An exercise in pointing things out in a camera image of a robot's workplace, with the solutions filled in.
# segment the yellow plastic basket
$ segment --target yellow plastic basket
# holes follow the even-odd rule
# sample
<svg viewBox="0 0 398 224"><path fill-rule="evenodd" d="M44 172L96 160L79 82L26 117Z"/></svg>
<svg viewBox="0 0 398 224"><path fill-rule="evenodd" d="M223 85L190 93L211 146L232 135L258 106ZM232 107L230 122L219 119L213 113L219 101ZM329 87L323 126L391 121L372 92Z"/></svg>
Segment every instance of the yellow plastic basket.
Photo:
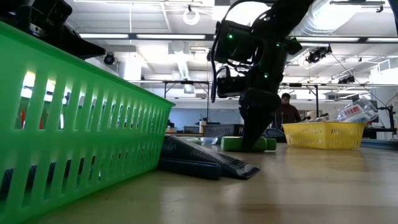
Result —
<svg viewBox="0 0 398 224"><path fill-rule="evenodd" d="M365 124L300 123L283 124L289 146L315 149L357 149Z"/></svg>

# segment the table surface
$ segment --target table surface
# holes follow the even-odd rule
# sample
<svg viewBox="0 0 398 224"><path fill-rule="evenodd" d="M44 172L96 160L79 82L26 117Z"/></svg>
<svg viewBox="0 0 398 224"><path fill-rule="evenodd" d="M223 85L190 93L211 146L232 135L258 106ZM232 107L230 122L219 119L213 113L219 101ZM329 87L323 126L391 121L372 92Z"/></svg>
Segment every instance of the table surface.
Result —
<svg viewBox="0 0 398 224"><path fill-rule="evenodd" d="M228 154L261 171L213 181L155 170L29 223L397 223L398 152Z"/></svg>

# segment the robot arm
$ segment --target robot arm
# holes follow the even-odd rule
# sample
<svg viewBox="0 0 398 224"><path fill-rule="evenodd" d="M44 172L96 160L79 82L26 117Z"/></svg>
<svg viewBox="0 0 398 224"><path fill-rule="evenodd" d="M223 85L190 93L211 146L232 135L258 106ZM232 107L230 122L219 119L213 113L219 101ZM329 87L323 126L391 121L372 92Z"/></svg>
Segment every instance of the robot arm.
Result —
<svg viewBox="0 0 398 224"><path fill-rule="evenodd" d="M250 0L240 0L236 5ZM266 0L254 2L269 3ZM314 0L278 0L253 22L244 26L224 19L217 23L211 48L214 80L211 101L240 96L239 112L244 120L243 148L252 148L274 117L280 105L277 94L283 79L287 54L296 54L302 46L288 38ZM228 64L215 69L215 61ZM231 77L230 69L241 76ZM226 70L225 77L217 77Z"/></svg>

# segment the green object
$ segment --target green object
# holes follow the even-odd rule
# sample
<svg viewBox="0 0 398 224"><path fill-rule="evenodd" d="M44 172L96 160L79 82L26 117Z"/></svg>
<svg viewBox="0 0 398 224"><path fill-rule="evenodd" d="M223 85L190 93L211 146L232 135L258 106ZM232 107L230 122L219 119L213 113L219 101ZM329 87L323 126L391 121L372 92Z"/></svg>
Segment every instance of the green object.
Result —
<svg viewBox="0 0 398 224"><path fill-rule="evenodd" d="M223 137L221 139L221 150L228 152L264 152L276 149L275 139L260 137L252 149L242 149L242 137Z"/></svg>
<svg viewBox="0 0 398 224"><path fill-rule="evenodd" d="M1 224L156 167L172 103L3 22L0 49L0 181L14 170L10 189L0 190L7 192L0 195ZM34 183L25 189L32 165Z"/></svg>
<svg viewBox="0 0 398 224"><path fill-rule="evenodd" d="M184 140L186 140L188 142L192 142L192 143L195 143L195 144L198 144L199 146L201 146L200 139L198 139L196 137L184 137L184 136L182 136L182 137L179 137L179 138L182 138L182 139L184 139Z"/></svg>

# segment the person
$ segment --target person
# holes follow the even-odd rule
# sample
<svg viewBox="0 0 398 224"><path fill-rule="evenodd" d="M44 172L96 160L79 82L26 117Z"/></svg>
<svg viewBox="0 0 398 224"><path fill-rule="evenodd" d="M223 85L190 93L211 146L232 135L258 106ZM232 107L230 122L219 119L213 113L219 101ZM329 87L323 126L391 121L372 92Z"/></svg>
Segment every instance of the person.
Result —
<svg viewBox="0 0 398 224"><path fill-rule="evenodd" d="M281 100L281 105L275 113L281 115L282 124L301 122L299 111L297 111L297 108L295 106L290 104L290 94L282 94Z"/></svg>

